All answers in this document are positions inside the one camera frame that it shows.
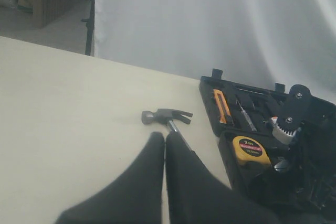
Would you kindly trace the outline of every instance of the white curtain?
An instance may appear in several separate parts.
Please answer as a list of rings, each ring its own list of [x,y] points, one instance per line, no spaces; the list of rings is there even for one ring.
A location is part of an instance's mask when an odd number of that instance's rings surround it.
[[[140,67],[336,102],[335,53],[336,0],[96,0],[95,55]]]

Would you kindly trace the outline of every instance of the tape measure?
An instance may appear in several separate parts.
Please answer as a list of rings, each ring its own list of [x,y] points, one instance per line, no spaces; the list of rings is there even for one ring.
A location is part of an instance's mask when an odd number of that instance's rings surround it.
[[[232,143],[239,165],[245,165],[252,161],[266,167],[271,166],[265,149],[256,140],[247,136],[237,136],[232,140]]]

